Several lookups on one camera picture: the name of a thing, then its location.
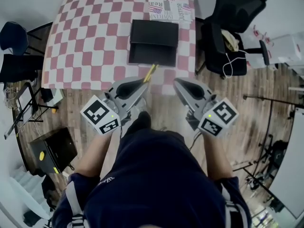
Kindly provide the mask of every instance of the chair armrest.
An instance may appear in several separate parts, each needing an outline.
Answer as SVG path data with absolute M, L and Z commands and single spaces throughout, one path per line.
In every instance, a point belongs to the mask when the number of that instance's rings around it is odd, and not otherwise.
M 221 54 L 225 54 L 225 44 L 221 28 L 217 24 L 207 23 L 202 25 L 201 34 L 204 40 L 205 47 L 216 51 Z

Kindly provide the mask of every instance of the chair seat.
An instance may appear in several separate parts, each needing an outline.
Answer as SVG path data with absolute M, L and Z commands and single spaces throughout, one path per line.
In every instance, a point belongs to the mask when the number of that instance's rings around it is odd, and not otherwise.
M 241 37 L 239 34 L 232 33 L 232 35 L 239 41 L 238 48 L 240 50 L 244 50 L 244 46 L 241 40 Z M 225 50 L 228 53 L 228 57 L 230 61 L 237 57 L 245 58 L 244 52 L 230 52 L 230 50 L 225 45 Z M 212 48 L 208 48 L 208 45 L 206 45 L 205 49 L 205 61 L 206 61 L 206 68 L 210 70 L 211 72 L 214 72 L 216 74 L 224 75 L 223 74 L 223 66 L 226 63 L 229 63 L 229 60 L 226 56 L 226 54 L 217 53 Z M 234 62 L 232 62 L 233 67 L 233 76 L 242 76 L 246 75 L 247 73 L 247 62 L 245 59 L 236 59 Z M 224 67 L 225 74 L 227 76 L 231 75 L 231 66 L 228 64 Z

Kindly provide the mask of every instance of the navy jersey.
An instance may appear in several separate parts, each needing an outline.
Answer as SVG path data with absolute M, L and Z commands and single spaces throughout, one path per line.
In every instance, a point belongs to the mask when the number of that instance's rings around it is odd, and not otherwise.
M 70 176 L 91 228 L 142 225 L 250 227 L 238 178 L 211 181 L 180 139 L 149 129 L 125 136 L 115 163 L 102 180 Z M 66 228 L 72 211 L 65 192 L 53 216 Z

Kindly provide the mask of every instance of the beige cloth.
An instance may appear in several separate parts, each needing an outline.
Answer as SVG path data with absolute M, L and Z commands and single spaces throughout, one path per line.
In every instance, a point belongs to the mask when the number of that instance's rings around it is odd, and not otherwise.
M 222 35 L 224 37 L 225 45 L 228 47 L 230 51 L 238 51 L 238 43 L 237 40 L 229 31 L 222 29 Z

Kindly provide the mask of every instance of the red and white checkered tablecloth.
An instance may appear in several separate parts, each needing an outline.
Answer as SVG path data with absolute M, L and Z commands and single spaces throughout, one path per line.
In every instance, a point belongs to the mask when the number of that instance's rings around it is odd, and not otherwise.
M 145 77 L 151 66 L 128 64 L 133 19 L 149 19 L 148 0 L 63 0 L 47 42 L 42 87 L 106 90 L 125 77 Z M 195 41 L 195 21 L 180 23 L 176 67 L 155 71 L 152 93 L 174 95 L 175 77 L 194 77 Z

